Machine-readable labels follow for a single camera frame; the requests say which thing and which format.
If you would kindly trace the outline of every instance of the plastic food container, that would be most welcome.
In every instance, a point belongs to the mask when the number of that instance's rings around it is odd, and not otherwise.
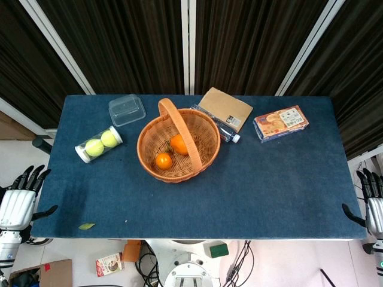
[[[141,99],[135,94],[120,97],[109,102],[109,113],[116,127],[140,120],[146,116]]]

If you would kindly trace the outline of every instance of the robotic hand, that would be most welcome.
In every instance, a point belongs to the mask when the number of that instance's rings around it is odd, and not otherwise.
[[[12,186],[0,187],[0,268],[13,266],[20,244],[31,236],[31,221],[51,215],[58,207],[54,205],[45,212],[33,213],[36,197],[51,171],[47,169],[40,174],[44,165],[33,169],[33,166],[28,167]]]
[[[347,205],[342,204],[342,208],[350,220],[367,228],[368,232],[376,237],[377,241],[372,246],[372,251],[375,254],[379,284],[383,287],[383,176],[379,177],[367,169],[363,169],[363,173],[358,170],[357,175],[366,204],[366,220],[352,214]]]

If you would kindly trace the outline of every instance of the green object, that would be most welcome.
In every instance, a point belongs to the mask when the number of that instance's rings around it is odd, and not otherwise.
[[[210,247],[211,258],[226,256],[229,254],[229,250],[227,249],[227,244],[223,243],[216,246]]]
[[[91,157],[98,157],[104,151],[104,145],[99,139],[90,139],[85,144],[85,151]]]
[[[92,228],[93,226],[95,225],[95,223],[84,223],[84,224],[81,224],[78,229],[81,229],[81,230],[88,230],[90,228]]]
[[[101,136],[101,142],[108,148],[114,148],[118,145],[117,139],[115,139],[113,133],[110,130],[103,132]]]

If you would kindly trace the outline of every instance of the blue tablecloth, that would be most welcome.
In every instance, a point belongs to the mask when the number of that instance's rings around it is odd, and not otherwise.
[[[89,164],[74,146],[112,125],[108,102],[121,95],[68,96],[50,157],[51,174],[36,221],[39,237],[171,239],[351,239],[366,233],[343,214],[359,207],[328,97],[238,96],[253,112],[235,143],[222,143],[197,177],[166,184],[151,177],[136,153],[142,128],[159,115],[164,95],[140,95],[147,115],[116,128],[124,143]],[[179,108],[200,96],[167,96]],[[261,143],[255,116],[299,105],[309,126]],[[85,222],[96,225],[79,230]]]

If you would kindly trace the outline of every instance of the black curtain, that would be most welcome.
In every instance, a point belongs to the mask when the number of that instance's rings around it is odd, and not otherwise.
[[[38,3],[96,93],[184,93],[180,0]]]
[[[195,93],[275,94],[326,2],[198,0]]]
[[[0,97],[56,128],[67,94],[83,93],[18,1],[0,1]]]
[[[346,1],[286,92],[332,98],[348,158],[383,143],[382,24],[382,1]]]

